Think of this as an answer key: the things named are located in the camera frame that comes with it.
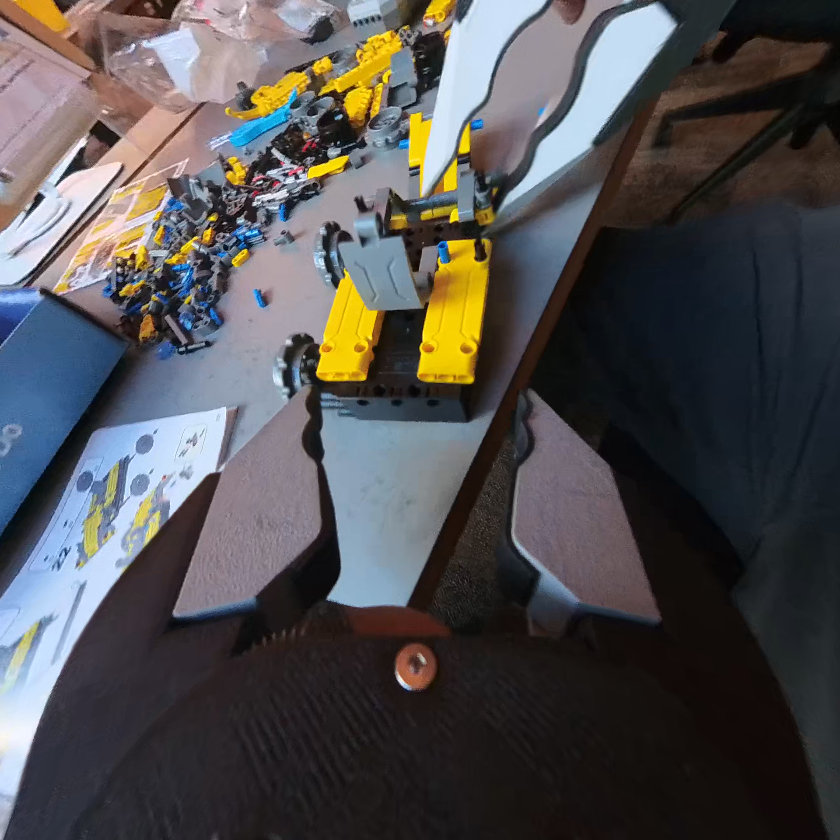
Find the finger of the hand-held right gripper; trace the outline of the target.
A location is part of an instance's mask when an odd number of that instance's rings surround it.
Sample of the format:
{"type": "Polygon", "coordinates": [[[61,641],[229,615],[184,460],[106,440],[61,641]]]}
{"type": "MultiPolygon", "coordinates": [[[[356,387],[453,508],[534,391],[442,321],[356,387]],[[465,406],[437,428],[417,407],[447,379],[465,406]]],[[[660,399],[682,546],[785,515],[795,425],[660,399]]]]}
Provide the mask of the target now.
{"type": "Polygon", "coordinates": [[[679,25],[662,2],[599,13],[574,55],[560,98],[545,106],[522,158],[497,196],[497,221],[523,212],[592,152],[679,25]]]}
{"type": "Polygon", "coordinates": [[[457,2],[423,159],[421,196],[429,196],[458,154],[469,121],[488,100],[513,40],[547,9],[545,1],[457,2]]]}

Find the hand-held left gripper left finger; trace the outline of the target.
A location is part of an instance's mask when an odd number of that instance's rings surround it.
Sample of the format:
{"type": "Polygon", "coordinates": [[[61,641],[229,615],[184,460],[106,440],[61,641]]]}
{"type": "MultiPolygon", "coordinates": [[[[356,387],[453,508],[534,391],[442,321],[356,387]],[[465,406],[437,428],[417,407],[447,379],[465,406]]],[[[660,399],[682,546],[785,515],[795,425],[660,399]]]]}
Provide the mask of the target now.
{"type": "Polygon", "coordinates": [[[175,619],[281,619],[328,598],[341,561],[321,429],[320,395],[304,387],[226,463],[175,619]]]}

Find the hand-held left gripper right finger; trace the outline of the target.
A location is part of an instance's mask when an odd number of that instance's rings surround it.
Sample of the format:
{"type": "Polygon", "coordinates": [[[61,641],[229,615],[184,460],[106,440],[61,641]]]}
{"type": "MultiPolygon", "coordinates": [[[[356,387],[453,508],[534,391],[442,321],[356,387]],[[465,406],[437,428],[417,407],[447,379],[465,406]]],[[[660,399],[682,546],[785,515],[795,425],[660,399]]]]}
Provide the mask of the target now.
{"type": "Polygon", "coordinates": [[[661,624],[609,465],[536,392],[514,417],[507,562],[530,623],[554,636],[590,615],[661,624]]]}

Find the yellow black brick vehicle model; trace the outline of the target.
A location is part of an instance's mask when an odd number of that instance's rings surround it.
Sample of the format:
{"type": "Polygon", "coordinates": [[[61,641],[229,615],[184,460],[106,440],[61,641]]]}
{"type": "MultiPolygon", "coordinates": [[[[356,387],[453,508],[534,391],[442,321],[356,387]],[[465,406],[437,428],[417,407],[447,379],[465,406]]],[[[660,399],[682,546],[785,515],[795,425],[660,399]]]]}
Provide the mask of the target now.
{"type": "Polygon", "coordinates": [[[472,122],[443,181],[421,197],[433,121],[407,122],[411,195],[355,198],[354,233],[321,225],[313,262],[334,292],[320,340],[299,332],[272,365],[280,395],[370,421],[465,423],[482,341],[496,187],[470,159],[472,122]]]}

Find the grey desk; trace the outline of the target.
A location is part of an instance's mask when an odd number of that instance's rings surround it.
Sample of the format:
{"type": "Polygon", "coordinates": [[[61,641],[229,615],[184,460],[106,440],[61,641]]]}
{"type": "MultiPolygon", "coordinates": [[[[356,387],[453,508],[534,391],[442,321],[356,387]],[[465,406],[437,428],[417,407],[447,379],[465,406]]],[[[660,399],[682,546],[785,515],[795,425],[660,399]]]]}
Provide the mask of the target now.
{"type": "MultiPolygon", "coordinates": [[[[502,397],[585,226],[604,182],[621,185],[627,163],[614,164],[624,127],[594,149],[498,235],[490,269],[486,327],[468,423],[362,421],[327,411],[324,468],[339,536],[341,573],[333,599],[350,606],[405,606],[498,415],[502,397]]],[[[354,197],[407,189],[406,152],[377,152],[358,170],[328,178],[323,193],[298,206],[295,241],[260,245],[236,269],[225,299],[225,325],[213,346],[159,360],[127,354],[50,463],[2,537],[2,591],[28,567],[58,511],[89,439],[102,427],[237,408],[226,455],[247,444],[284,406],[272,380],[273,360],[292,333],[322,336],[332,293],[313,266],[318,226],[352,228],[354,197]]]]}

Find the instruction booklet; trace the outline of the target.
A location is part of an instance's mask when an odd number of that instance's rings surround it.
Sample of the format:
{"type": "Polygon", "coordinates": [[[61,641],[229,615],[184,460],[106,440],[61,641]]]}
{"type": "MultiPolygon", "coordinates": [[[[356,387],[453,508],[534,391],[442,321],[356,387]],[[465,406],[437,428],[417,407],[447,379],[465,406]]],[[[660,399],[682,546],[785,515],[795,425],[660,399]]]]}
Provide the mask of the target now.
{"type": "Polygon", "coordinates": [[[71,649],[122,572],[224,462],[235,407],[95,432],[1,601],[1,790],[16,796],[71,649]]]}

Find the blue cardboard box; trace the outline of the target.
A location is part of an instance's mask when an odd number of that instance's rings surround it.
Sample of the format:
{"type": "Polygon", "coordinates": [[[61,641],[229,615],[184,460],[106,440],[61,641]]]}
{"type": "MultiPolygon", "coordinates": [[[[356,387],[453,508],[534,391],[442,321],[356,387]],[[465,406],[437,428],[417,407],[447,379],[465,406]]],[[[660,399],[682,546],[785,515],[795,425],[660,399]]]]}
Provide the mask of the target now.
{"type": "Polygon", "coordinates": [[[2,531],[128,348],[121,334],[53,292],[2,291],[2,531]]]}

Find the clear plastic bags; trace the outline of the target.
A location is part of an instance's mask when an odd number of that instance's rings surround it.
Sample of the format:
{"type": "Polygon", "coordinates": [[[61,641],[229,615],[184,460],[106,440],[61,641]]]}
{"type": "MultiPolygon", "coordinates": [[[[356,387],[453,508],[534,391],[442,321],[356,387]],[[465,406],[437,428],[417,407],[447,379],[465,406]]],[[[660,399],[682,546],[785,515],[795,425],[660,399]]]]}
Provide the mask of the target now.
{"type": "Polygon", "coordinates": [[[95,32],[111,80],[152,106],[182,112],[229,103],[264,66],[293,64],[350,27],[346,8],[321,1],[135,2],[169,17],[100,12],[95,32]]]}

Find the pile of loose brick parts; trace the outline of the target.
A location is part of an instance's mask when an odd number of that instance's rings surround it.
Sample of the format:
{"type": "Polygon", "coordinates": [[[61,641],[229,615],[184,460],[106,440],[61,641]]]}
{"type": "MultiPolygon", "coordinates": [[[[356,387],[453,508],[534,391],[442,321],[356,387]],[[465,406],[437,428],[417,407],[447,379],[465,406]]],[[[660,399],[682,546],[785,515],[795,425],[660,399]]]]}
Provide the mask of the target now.
{"type": "Polygon", "coordinates": [[[120,312],[132,343],[167,343],[193,352],[223,324],[218,304],[234,268],[285,223],[297,205],[319,196],[332,175],[360,168],[388,145],[407,144],[405,104],[434,89],[449,35],[403,27],[373,35],[289,70],[272,85],[239,83],[227,114],[240,120],[220,154],[198,175],[168,178],[149,233],[126,234],[110,258],[102,295],[120,312]]]}

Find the yellow printed sheet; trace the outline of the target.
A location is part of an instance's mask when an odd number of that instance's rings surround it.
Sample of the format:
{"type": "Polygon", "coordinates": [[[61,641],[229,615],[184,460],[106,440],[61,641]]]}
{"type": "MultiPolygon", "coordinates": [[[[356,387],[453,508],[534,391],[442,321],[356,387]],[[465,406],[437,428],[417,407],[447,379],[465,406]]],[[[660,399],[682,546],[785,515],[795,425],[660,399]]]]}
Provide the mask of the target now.
{"type": "Polygon", "coordinates": [[[108,278],[114,260],[147,246],[172,194],[169,181],[185,173],[188,159],[121,186],[94,220],[76,254],[53,288],[57,295],[108,278]]]}

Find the white flat tray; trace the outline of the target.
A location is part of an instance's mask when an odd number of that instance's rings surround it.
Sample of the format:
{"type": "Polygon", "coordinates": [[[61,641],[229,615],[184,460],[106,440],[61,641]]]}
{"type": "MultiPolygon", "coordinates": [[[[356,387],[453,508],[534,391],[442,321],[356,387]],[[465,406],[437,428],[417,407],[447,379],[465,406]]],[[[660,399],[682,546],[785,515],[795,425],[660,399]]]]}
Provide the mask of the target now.
{"type": "Polygon", "coordinates": [[[33,275],[122,170],[121,163],[104,164],[48,184],[35,209],[20,214],[1,233],[1,287],[22,284],[33,275]]]}

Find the document stand with paper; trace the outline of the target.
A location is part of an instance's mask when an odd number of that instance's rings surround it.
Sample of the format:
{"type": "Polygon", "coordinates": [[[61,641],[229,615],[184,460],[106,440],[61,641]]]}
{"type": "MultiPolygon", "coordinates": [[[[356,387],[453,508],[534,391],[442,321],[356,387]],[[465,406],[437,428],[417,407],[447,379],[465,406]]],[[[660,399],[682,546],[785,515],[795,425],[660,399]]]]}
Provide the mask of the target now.
{"type": "Polygon", "coordinates": [[[98,120],[93,60],[56,2],[1,2],[1,202],[14,207],[98,120]]]}

